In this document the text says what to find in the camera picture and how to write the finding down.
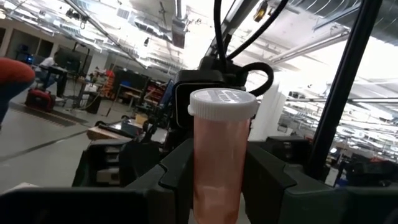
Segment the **floor mat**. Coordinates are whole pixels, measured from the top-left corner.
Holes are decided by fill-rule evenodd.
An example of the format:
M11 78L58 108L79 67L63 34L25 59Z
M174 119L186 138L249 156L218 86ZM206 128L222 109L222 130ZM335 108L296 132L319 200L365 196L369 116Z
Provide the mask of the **floor mat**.
M64 116L67 114L63 114L63 113L57 112L57 111L53 111L53 112L56 112L54 114L53 114L53 112L46 113L44 111L39 111L39 110L29 108L24 105L20 105L20 104L13 103L13 102L9 103L9 108L16 112L21 112L21 113L25 113L25 114L29 114L29 115L38 117L38 118L42 118L42 119L44 119L50 123L53 123L55 125L58 125L58 126L69 127L69 126L79 124L79 122L73 121L69 117L67 119L64 118Z

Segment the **orange translucent bottle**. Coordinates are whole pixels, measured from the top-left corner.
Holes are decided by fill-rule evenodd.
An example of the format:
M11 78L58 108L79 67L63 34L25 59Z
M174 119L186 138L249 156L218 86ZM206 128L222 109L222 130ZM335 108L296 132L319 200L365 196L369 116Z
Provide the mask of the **orange translucent bottle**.
M249 119L256 97L227 88L190 95L194 116L193 212L198 224L233 224L238 218Z

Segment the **person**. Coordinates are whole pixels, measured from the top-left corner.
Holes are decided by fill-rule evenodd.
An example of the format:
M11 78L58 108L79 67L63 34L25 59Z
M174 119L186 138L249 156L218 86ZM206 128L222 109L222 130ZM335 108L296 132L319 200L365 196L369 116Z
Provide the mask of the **person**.
M39 64L39 66L37 66L35 68L35 76L37 78L40 79L40 81L42 81L43 83L45 83L45 79L47 78L47 71L43 70L41 67L51 67L55 65L55 60L53 57L48 57L46 59L43 60L42 63ZM57 81L56 79L56 75L51 75L49 78L49 81L47 82L46 86L43 86L43 88L48 88L51 85L53 85L55 82Z
M33 84L35 72L27 64L9 58L0 58L0 130L15 96Z

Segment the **gray floor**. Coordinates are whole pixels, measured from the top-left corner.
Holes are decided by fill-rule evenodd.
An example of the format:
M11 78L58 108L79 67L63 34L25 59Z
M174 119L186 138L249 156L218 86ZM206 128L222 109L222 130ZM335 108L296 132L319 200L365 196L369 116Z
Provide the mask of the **gray floor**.
M72 89L69 85L66 95L71 95ZM23 103L25 97L26 91L12 101ZM110 104L110 101L103 101L98 114L72 111L72 115L86 120L87 123L67 128L56 126L35 116L9 110L0 133L0 193L23 182L41 187L71 186L81 153L90 143L85 131L98 120L116 122L122 115L129 114L127 106L115 104L109 116L103 116L108 111ZM55 110L69 113L66 111L68 107L69 104L65 108L56 106ZM58 141L76 133L80 134ZM157 135L157 138L164 138L163 132L157 133ZM19 155L19 152L54 141L55 143L51 145ZM190 216L189 224L191 223L196 223L193 213ZM242 198L237 224L245 223L249 222L244 212Z

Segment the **white bottle cap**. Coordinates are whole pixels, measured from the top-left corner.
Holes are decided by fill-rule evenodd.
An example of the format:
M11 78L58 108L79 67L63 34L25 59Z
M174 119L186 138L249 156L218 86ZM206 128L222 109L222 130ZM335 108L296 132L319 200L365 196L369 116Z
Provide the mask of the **white bottle cap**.
M241 90L205 88L190 95L188 113L211 121L244 121L258 109L256 97Z

